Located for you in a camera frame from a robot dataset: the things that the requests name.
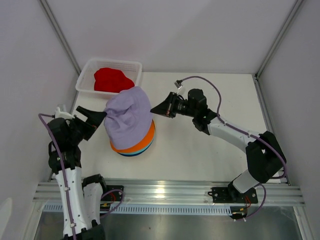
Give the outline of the lavender bucket hat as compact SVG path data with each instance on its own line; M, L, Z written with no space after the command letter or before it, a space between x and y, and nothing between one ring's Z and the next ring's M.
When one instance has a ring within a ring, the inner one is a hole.
M123 90L106 103L104 127L117 150L140 143L150 130L153 115L151 103L141 87Z

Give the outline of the orange bucket hat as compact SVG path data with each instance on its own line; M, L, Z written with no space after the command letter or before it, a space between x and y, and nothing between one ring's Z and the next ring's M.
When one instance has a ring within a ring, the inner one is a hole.
M153 143L156 133L155 122L152 120L150 128L145 135L145 137L136 145L127 148L127 149L117 149L115 148L113 142L110 140L110 146L113 151L123 156L137 156L143 153L145 150L149 148L149 146Z

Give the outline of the dark blue bucket hat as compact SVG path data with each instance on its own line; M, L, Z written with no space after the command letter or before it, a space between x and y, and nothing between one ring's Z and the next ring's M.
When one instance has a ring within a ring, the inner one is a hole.
M146 147L144 147L143 149L138 150L136 152L131 152L131 153L120 153L120 152L118 152L118 154L121 155L121 156L125 156L125 157L135 157L135 156L138 156L138 155L144 153L152 145L152 143L153 143L153 140Z

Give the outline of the teal bucket hat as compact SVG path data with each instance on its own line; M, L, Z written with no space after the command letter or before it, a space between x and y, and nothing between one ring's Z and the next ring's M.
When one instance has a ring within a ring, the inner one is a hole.
M145 137L144 139L142 139L139 143L137 143L136 145L127 148L127 149L116 149L115 147L113 148L113 150L123 156L137 156L142 154L143 152L145 152L153 143L155 136L152 137Z

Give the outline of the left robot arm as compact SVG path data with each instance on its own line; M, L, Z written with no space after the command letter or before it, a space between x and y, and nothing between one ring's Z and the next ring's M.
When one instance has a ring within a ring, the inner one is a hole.
M55 174L62 201L63 239L104 240L100 201L107 197L108 187L100 174L82 179L79 144L93 136L107 114L81 106L76 111L86 120L57 107L53 119L44 125L51 138L48 164Z

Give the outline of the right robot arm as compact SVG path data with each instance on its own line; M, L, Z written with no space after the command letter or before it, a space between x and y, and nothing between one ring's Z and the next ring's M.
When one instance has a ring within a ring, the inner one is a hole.
M241 201L247 191L266 183L280 169L286 168L287 161L272 132L252 133L228 123L217 112L209 109L201 89L191 89L187 99L170 92L162 103L150 111L167 118L175 118L176 115L191 117L198 131L220 138L245 153L247 170L227 186L228 197L233 202Z

